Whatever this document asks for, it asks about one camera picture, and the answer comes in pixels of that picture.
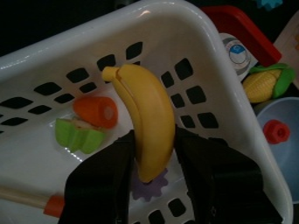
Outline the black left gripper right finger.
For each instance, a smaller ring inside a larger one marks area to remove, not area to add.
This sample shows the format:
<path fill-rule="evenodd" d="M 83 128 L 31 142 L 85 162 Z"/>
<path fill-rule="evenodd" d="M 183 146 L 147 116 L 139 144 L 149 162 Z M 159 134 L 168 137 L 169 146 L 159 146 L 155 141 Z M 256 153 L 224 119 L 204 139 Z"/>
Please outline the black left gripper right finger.
<path fill-rule="evenodd" d="M 249 157 L 183 128 L 175 130 L 173 148 L 196 224 L 283 224 Z"/>

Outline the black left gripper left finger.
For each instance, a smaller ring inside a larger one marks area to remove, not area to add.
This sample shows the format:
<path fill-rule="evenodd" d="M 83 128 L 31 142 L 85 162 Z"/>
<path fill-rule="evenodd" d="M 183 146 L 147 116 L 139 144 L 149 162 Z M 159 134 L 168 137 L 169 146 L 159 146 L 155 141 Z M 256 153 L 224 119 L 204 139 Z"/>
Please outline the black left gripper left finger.
<path fill-rule="evenodd" d="M 135 132 L 85 159 L 69 174 L 59 224 L 128 224 Z"/>

